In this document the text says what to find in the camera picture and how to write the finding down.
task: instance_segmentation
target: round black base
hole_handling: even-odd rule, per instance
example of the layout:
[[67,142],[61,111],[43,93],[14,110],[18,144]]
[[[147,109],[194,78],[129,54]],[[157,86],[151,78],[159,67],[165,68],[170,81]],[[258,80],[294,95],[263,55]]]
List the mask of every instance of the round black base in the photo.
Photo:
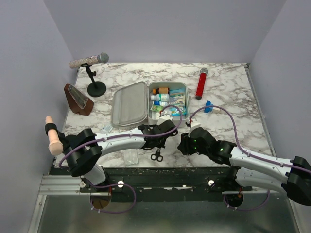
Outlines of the round black base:
[[107,90],[106,85],[100,81],[96,81],[95,84],[96,84],[97,88],[95,87],[94,83],[91,83],[87,87],[88,94],[92,97],[99,97],[99,96],[102,96],[103,94],[105,94],[105,92]]

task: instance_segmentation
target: cable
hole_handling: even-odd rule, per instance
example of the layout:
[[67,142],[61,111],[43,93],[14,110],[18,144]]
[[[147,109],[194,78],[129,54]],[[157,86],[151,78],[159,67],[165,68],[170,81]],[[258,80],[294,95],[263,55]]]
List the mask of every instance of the cable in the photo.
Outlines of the cable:
[[126,209],[126,210],[122,210],[122,211],[109,211],[109,210],[104,210],[104,209],[96,209],[93,206],[92,201],[90,200],[90,204],[92,205],[92,209],[94,209],[94,210],[97,210],[97,211],[103,212],[103,213],[108,213],[108,214],[122,214],[122,213],[125,213],[125,212],[131,210],[135,206],[135,204],[136,204],[136,192],[135,192],[134,188],[132,186],[128,185],[128,184],[125,184],[125,183],[123,183],[123,184],[114,183],[114,184],[110,184],[110,185],[106,185],[106,186],[96,186],[96,185],[93,185],[90,181],[89,181],[89,184],[92,187],[94,187],[94,188],[110,188],[110,187],[114,187],[114,186],[118,186],[118,185],[124,185],[126,187],[129,187],[132,190],[133,194],[134,194],[134,201],[133,201],[132,205],[128,209]]
[[225,108],[223,107],[220,107],[220,106],[216,106],[216,105],[209,105],[209,106],[205,106],[205,107],[202,107],[202,108],[199,108],[198,110],[196,110],[190,117],[189,117],[189,120],[190,120],[190,123],[192,122],[192,118],[193,116],[203,110],[203,109],[206,109],[206,108],[209,108],[209,107],[213,107],[213,108],[219,108],[221,110],[223,110],[224,112],[226,112],[228,114],[228,116],[231,118],[231,121],[232,121],[232,124],[233,124],[233,129],[234,129],[234,136],[235,136],[235,140],[237,142],[237,146],[238,148],[245,154],[247,154],[248,156],[252,157],[252,158],[255,158],[255,159],[258,159],[258,160],[262,160],[264,162],[268,162],[268,163],[271,163],[271,164],[275,164],[275,165],[279,165],[279,166],[286,166],[286,167],[291,167],[291,168],[295,168],[295,169],[298,169],[298,170],[301,170],[301,171],[304,171],[304,172],[307,172],[309,174],[311,174],[311,170],[308,170],[308,169],[305,169],[305,168],[302,168],[302,167],[299,167],[299,166],[295,166],[295,165],[290,165],[290,164],[283,164],[283,163],[280,163],[280,162],[276,162],[276,161],[272,161],[270,159],[265,159],[265,158],[261,158],[259,156],[256,156],[256,155],[253,155],[251,153],[248,153],[247,151],[245,151],[242,146],[240,145],[239,143],[239,139],[238,139],[238,131],[237,131],[237,126],[235,124],[235,121],[233,119],[233,116],[231,115],[230,112],[228,112]]
[[257,210],[257,209],[265,206],[268,203],[269,199],[270,199],[270,190],[268,190],[268,192],[267,192],[266,200],[264,200],[264,202],[262,204],[260,204],[259,206],[256,206],[256,207],[250,208],[250,209],[241,209],[241,208],[230,206],[228,204],[228,201],[227,201],[228,200],[227,196],[226,195],[223,196],[223,202],[225,203],[227,208],[232,209],[232,210],[239,210],[239,211],[253,211],[253,210]]
[[165,106],[162,111],[168,107],[174,107],[176,108],[178,111],[179,111],[179,114],[180,114],[180,120],[178,122],[178,124],[170,131],[166,132],[166,133],[160,133],[160,134],[155,134],[155,135],[148,135],[148,134],[120,134],[120,135],[114,135],[114,136],[110,136],[110,137],[107,137],[107,138],[100,138],[100,139],[96,139],[96,140],[92,140],[92,141],[88,141],[88,142],[85,142],[79,146],[77,146],[75,149],[73,149],[72,151],[70,151],[68,154],[66,154],[64,156],[64,158],[62,158],[60,161],[59,161],[59,167],[60,168],[66,168],[64,166],[62,166],[63,162],[69,157],[72,155],[72,153],[76,152],[78,149],[81,149],[89,144],[92,144],[92,143],[96,143],[96,142],[102,142],[102,141],[106,141],[106,140],[109,140],[109,139],[114,139],[114,138],[119,138],[119,137],[162,137],[162,136],[165,136],[165,135],[168,135],[172,132],[174,132],[175,130],[177,130],[177,128],[180,126],[181,122],[182,122],[182,112],[181,110],[175,106],[175,105],[167,105]]

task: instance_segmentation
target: red microphone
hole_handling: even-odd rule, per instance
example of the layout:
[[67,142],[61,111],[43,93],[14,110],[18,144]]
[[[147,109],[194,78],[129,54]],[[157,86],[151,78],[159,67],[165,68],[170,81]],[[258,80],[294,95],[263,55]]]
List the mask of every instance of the red microphone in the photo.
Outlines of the red microphone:
[[202,99],[203,96],[203,91],[204,91],[204,85],[205,85],[205,80],[206,80],[206,76],[208,74],[208,69],[206,68],[202,68],[200,70],[200,79],[199,79],[199,83],[198,83],[198,87],[196,88],[196,93],[195,93],[195,98],[197,100]]

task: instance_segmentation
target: black strap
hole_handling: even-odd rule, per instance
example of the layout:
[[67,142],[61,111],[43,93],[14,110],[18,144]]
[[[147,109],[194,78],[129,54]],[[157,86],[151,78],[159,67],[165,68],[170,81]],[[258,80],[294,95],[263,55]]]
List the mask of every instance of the black strap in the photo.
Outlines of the black strap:
[[56,130],[56,132],[58,133],[57,126],[54,123],[47,123],[44,128],[47,135],[49,130]]

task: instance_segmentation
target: blue clamp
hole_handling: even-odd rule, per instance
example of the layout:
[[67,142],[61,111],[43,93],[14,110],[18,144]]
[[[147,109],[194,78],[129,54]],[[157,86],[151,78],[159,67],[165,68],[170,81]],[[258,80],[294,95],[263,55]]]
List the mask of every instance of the blue clamp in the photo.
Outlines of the blue clamp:
[[[209,100],[206,102],[205,106],[213,105]],[[209,113],[213,110],[213,107],[206,108],[204,110],[205,113]]]

